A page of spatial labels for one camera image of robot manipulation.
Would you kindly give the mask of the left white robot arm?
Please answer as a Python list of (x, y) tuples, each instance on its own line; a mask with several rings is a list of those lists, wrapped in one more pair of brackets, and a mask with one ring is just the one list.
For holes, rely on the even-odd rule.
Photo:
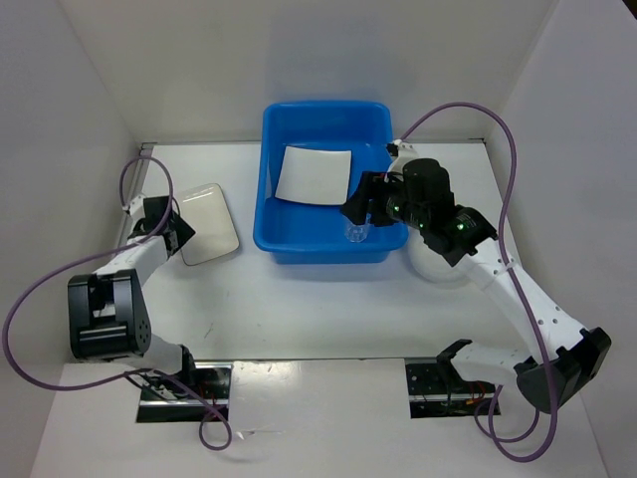
[(165, 372), (163, 385), (179, 398), (199, 383), (184, 345), (154, 334), (142, 286), (195, 235), (172, 208), (169, 196), (135, 197), (125, 211), (133, 219), (126, 249), (94, 272), (68, 283), (70, 345), (85, 361), (122, 361)]

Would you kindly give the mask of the large square white plate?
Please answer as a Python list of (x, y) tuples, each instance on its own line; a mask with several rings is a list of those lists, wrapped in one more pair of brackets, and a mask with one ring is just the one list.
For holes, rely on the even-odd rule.
[(341, 205), (347, 199), (351, 162), (350, 150), (287, 146), (275, 197), (308, 205)]

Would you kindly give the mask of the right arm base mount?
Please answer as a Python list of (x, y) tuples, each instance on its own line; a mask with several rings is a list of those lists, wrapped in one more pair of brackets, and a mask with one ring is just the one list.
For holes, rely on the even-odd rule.
[(496, 387), (488, 382), (443, 377), (433, 358), (407, 359), (405, 375), (410, 417), (451, 418), (486, 415)]

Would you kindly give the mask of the clear plastic cup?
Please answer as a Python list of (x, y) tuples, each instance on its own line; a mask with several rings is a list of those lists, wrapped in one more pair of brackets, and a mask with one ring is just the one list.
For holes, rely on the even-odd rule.
[(368, 222), (364, 224), (354, 224), (349, 219), (344, 219), (344, 237), (350, 243), (362, 243), (369, 234), (371, 225)]

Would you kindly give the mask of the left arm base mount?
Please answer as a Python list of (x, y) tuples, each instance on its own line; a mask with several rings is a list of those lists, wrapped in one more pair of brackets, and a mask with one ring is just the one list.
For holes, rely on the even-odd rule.
[(198, 422), (202, 418), (220, 422), (203, 401), (227, 419), (232, 369), (230, 362), (198, 360), (186, 380), (188, 391), (157, 374), (136, 375), (140, 389), (136, 422)]

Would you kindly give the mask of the white round bowl plate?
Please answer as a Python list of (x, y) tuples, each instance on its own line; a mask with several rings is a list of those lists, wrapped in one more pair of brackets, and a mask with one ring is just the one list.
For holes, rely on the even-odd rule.
[(445, 288), (460, 288), (469, 284), (469, 279), (433, 252), (417, 232), (410, 233), (406, 250), (412, 268), (426, 282)]

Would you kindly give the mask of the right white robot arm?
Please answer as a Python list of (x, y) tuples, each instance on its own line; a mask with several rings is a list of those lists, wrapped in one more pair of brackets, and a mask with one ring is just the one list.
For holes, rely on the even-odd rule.
[(535, 409), (550, 414), (590, 383), (612, 341), (570, 316), (501, 246), (496, 228), (477, 209), (460, 205), (448, 171), (417, 158), (400, 171), (365, 171), (340, 208), (353, 224), (416, 230), (422, 247), (489, 297), (523, 339), (522, 349), (502, 350), (458, 340), (437, 356), (437, 380), (448, 391), (469, 381), (515, 383)]

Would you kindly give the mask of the small rectangular white plate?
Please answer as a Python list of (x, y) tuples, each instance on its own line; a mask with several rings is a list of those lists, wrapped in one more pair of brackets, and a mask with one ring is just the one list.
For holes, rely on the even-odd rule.
[(195, 231), (182, 247), (187, 266), (198, 266), (234, 253), (239, 238), (218, 183), (208, 183), (184, 190), (176, 196), (181, 218)]

